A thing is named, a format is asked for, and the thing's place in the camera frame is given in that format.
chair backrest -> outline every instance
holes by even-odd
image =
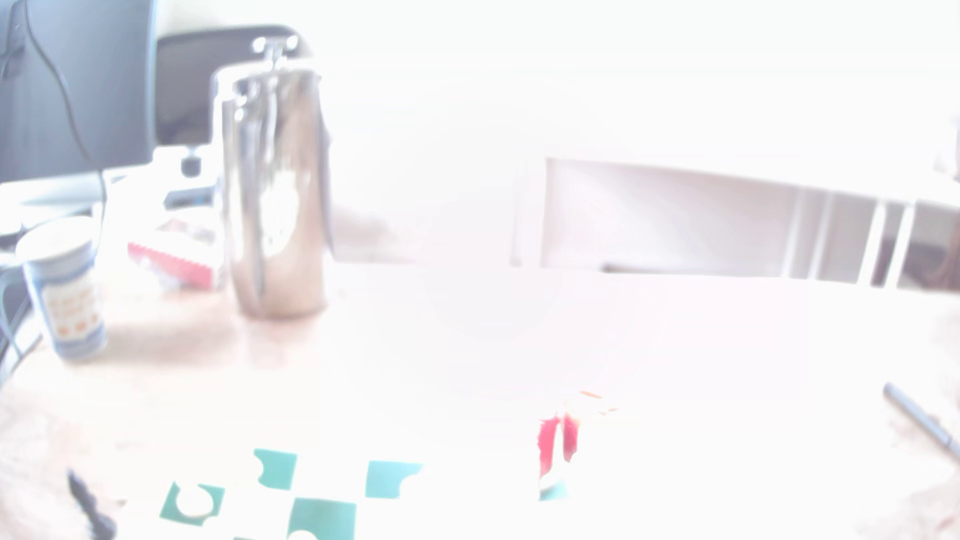
[[[156,41],[156,143],[196,146],[212,140],[210,79],[225,65],[257,61],[257,37],[294,36],[285,26],[251,26],[191,32]],[[302,57],[301,46],[287,56]]]

desk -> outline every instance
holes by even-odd
[[[960,538],[955,464],[881,396],[895,381],[960,433],[955,296],[777,279],[336,271],[321,316],[282,322],[246,320],[224,293],[158,295],[108,277],[104,354],[65,364],[41,345],[0,390],[0,537],[84,537],[67,467],[122,523],[118,502],[132,507],[142,486],[175,478],[187,452],[513,436],[591,389],[634,411],[649,440],[630,537],[939,528]],[[606,516],[588,523],[596,537],[612,534]]]
[[[900,282],[918,202],[955,208],[957,200],[957,189],[952,185],[954,182],[951,179],[923,167],[904,168],[890,164],[868,166],[865,163],[837,162],[826,158],[801,162],[765,160],[723,151],[697,153],[680,152],[679,149],[670,151],[665,148],[651,151],[643,149],[642,145],[625,144],[616,139],[606,140],[604,144],[594,142],[572,147],[558,146],[549,149],[545,155],[528,160],[521,174],[523,181],[517,185],[519,214],[523,216],[517,237],[521,260],[528,266],[539,267],[543,258],[543,227],[549,181],[547,163],[552,160],[648,167],[709,175],[717,180],[777,184],[795,188],[796,196],[780,265],[780,276],[784,278],[793,275],[807,206],[807,192],[810,190],[821,191],[826,195],[805,274],[810,280],[816,280],[820,276],[833,222],[834,198],[837,194],[873,202],[874,210],[856,280],[857,284],[865,286],[870,286],[873,282],[888,207],[903,206],[890,271],[883,282],[886,288],[896,288]]]

circular cutout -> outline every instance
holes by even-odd
[[[177,510],[188,518],[202,518],[213,512],[213,496],[197,484],[182,485]]]
[[[400,483],[400,498],[401,499],[422,499],[424,493],[424,478],[429,476],[429,473],[425,475],[423,471],[415,475],[410,475],[409,477],[403,479]]]
[[[263,476],[263,461],[260,461],[260,458],[256,455],[251,454],[246,465],[247,470],[244,475],[250,475],[250,483],[259,484],[260,477]]]

teal puzzle piece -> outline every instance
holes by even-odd
[[[253,455],[263,463],[260,485],[274,489],[290,489],[294,483],[294,471],[297,469],[296,454],[257,448],[253,450]]]
[[[357,506],[325,499],[294,499],[287,535],[306,530],[323,540],[353,540]]]
[[[218,515],[220,513],[220,505],[224,501],[224,488],[205,484],[200,484],[200,487],[213,497],[213,511],[199,518],[188,518],[181,514],[180,510],[177,509],[177,495],[180,493],[180,487],[174,482],[170,484],[167,499],[163,502],[163,508],[160,509],[160,518],[199,527],[204,524],[206,518]]]
[[[566,499],[566,483],[562,480],[554,484],[552,487],[540,490],[540,500],[543,501],[559,501],[560,499]]]
[[[400,484],[420,472],[420,463],[399,461],[371,461],[367,466],[367,489],[370,499],[396,499],[400,496]]]

white wall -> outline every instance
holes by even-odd
[[[324,69],[343,253],[495,264],[510,254],[518,164],[546,147],[925,166],[929,134],[960,96],[957,21],[952,0],[158,0],[161,34],[283,23],[310,42]],[[565,200],[636,188],[613,175],[571,189]],[[689,197],[694,187],[671,189]],[[743,215],[785,204],[744,194]],[[683,220],[708,230],[699,215],[709,212]],[[630,251],[628,236],[614,236]],[[768,264],[776,235],[747,237],[757,254],[739,243],[717,254]],[[669,254],[667,243],[658,259],[688,251]]]

